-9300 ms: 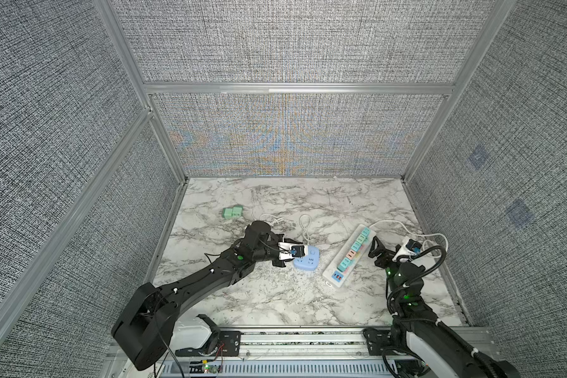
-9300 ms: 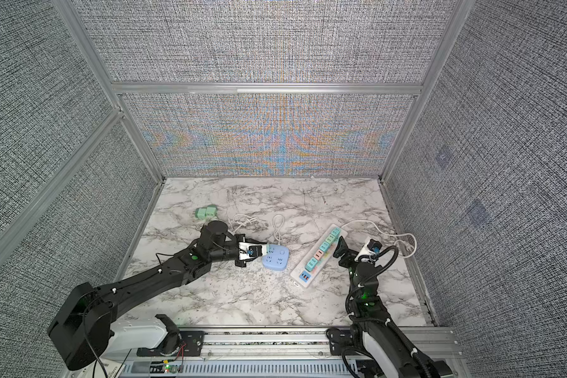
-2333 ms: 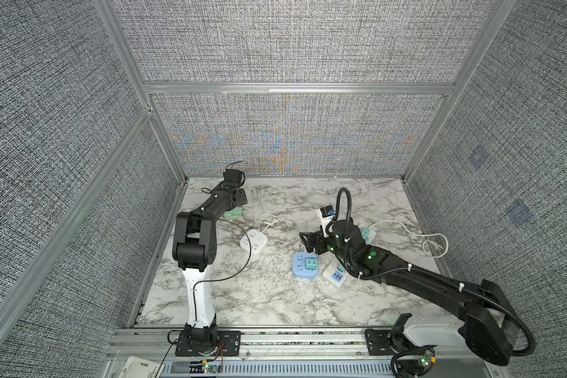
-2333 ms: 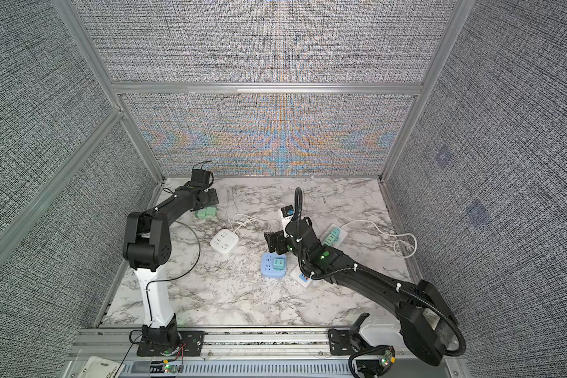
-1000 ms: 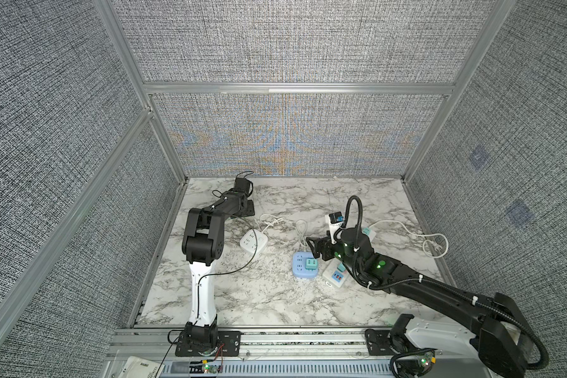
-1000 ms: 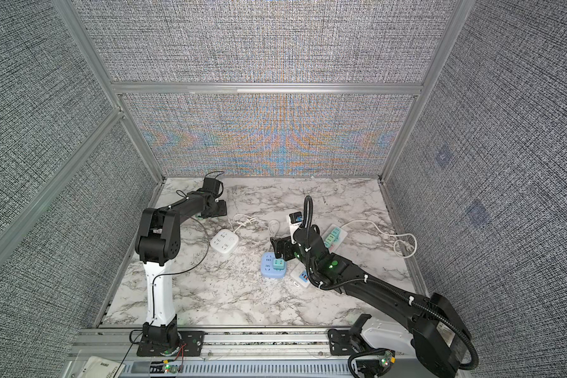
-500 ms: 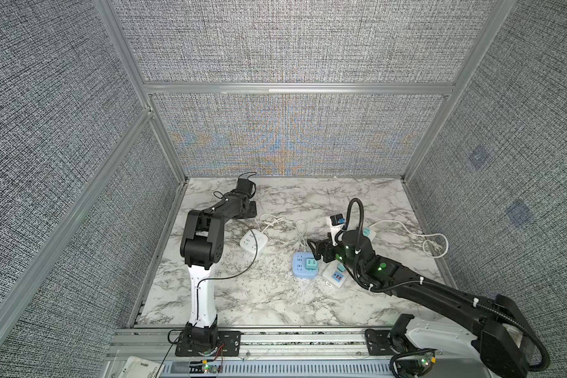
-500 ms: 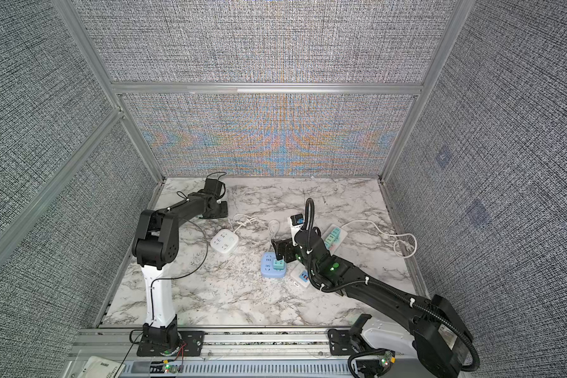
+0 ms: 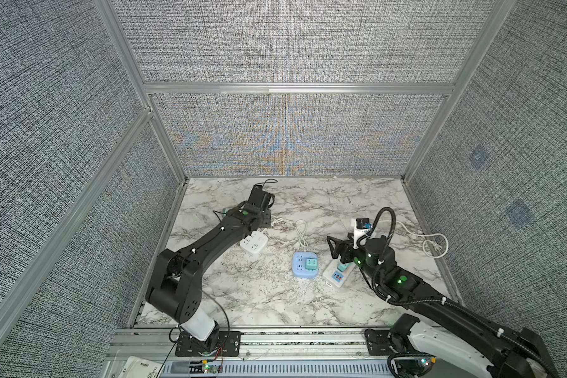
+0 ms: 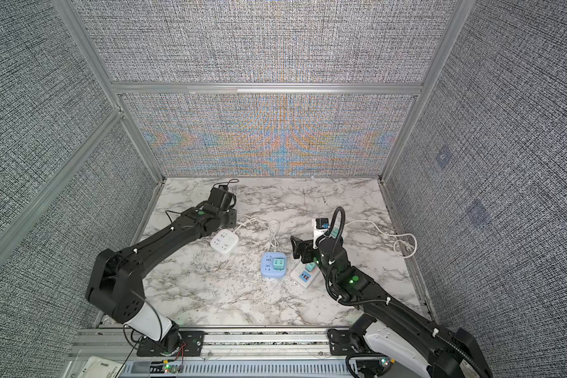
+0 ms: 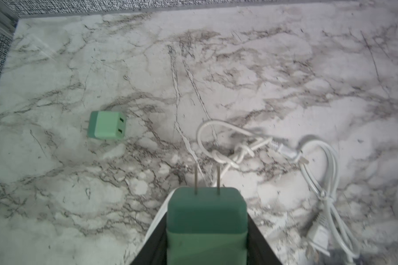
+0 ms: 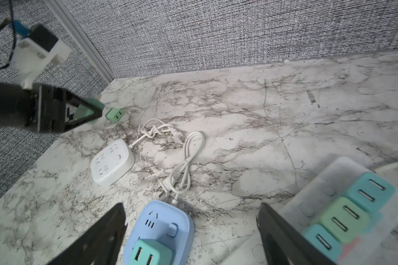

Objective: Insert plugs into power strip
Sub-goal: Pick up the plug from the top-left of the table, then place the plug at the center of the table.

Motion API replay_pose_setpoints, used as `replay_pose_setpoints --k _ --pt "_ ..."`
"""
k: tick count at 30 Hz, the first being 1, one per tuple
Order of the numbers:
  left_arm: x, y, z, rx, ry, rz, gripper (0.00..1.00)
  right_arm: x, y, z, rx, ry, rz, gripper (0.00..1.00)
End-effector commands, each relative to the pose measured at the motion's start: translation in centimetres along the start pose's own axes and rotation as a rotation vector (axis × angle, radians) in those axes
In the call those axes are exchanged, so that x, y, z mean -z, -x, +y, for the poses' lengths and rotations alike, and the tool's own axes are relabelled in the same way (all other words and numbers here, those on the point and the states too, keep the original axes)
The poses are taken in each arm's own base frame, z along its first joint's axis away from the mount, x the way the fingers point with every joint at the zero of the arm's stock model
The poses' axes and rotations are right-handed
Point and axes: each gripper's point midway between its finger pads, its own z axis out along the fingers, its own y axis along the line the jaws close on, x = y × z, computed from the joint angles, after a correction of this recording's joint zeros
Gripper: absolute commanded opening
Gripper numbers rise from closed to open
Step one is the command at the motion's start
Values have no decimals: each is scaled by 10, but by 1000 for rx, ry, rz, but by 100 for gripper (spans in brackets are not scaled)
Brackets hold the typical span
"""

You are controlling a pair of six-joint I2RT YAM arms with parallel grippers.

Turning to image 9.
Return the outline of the blue square power strip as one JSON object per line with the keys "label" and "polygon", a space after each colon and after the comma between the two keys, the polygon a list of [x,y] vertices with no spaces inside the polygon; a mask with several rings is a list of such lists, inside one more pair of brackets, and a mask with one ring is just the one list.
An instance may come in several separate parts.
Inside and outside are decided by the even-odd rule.
{"label": "blue square power strip", "polygon": [[318,275],[318,269],[310,271],[305,269],[305,260],[307,258],[316,258],[318,256],[313,252],[295,252],[291,260],[292,273],[295,277],[302,279],[313,279]]}

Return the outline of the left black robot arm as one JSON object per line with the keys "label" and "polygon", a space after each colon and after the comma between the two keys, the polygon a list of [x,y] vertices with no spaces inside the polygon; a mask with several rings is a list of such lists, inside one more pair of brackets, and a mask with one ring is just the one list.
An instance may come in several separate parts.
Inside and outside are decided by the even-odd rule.
{"label": "left black robot arm", "polygon": [[154,263],[145,300],[170,316],[192,338],[212,343],[217,322],[200,305],[203,275],[223,253],[261,228],[271,226],[275,195],[255,184],[250,196],[225,211],[219,224],[187,247],[163,250]]}

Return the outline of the long white power strip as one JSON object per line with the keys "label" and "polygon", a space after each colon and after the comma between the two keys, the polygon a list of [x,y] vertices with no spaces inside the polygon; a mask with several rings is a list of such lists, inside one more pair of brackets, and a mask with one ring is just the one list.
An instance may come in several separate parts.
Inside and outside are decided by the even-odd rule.
{"label": "long white power strip", "polygon": [[325,280],[326,285],[330,288],[341,288],[356,267],[356,264],[353,262],[350,263],[345,272],[340,272],[337,269],[337,266],[340,263],[341,262],[339,260],[332,260],[324,269],[322,277]]}

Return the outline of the teal plug cube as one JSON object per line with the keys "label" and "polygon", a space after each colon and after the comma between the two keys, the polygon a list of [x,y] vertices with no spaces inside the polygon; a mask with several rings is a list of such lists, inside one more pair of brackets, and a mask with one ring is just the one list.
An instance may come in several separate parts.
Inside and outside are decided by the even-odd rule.
{"label": "teal plug cube", "polygon": [[305,269],[314,271],[318,269],[318,260],[316,258],[307,258],[305,260]]}
{"label": "teal plug cube", "polygon": [[338,271],[340,272],[345,272],[347,270],[347,268],[349,267],[350,263],[340,263],[337,266]]}

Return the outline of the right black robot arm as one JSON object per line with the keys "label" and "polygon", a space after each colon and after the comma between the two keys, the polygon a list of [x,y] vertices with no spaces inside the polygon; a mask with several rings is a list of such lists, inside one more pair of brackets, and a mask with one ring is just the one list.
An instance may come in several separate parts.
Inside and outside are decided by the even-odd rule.
{"label": "right black robot arm", "polygon": [[433,358],[475,377],[558,376],[539,335],[490,321],[436,291],[397,264],[386,236],[358,247],[350,239],[326,240],[333,258],[359,267],[376,297],[407,311],[389,329],[385,343],[393,376],[420,376]]}

